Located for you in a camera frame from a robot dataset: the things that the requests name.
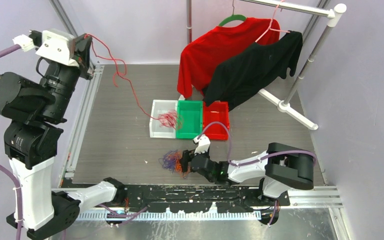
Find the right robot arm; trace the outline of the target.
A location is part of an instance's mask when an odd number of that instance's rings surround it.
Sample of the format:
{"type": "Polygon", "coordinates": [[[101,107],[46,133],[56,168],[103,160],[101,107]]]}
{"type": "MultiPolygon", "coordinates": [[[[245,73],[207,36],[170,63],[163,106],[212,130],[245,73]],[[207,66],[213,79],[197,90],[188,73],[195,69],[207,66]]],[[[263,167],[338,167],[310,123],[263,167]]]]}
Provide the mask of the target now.
{"type": "Polygon", "coordinates": [[[257,198],[271,205],[290,189],[311,190],[318,159],[310,151],[272,142],[262,153],[242,160],[212,161],[208,150],[185,150],[179,159],[182,173],[198,173],[208,182],[232,186],[259,178],[257,198]]]}

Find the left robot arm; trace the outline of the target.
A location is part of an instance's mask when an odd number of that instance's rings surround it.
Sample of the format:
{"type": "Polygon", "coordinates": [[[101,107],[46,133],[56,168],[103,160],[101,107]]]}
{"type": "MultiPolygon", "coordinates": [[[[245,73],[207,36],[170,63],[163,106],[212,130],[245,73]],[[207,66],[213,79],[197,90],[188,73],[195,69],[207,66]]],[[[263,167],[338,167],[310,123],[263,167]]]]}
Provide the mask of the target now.
{"type": "Polygon", "coordinates": [[[13,39],[14,45],[0,58],[16,50],[34,49],[48,67],[40,82],[14,72],[0,74],[0,115],[11,123],[4,132],[4,151],[15,186],[15,212],[8,224],[26,230],[32,240],[45,240],[70,227],[78,215],[104,203],[118,207],[127,191],[108,177],[100,183],[68,193],[52,191],[52,167],[63,133],[64,117],[79,78],[91,80],[90,48],[93,37],[75,37],[55,29],[31,31],[13,39]]]}

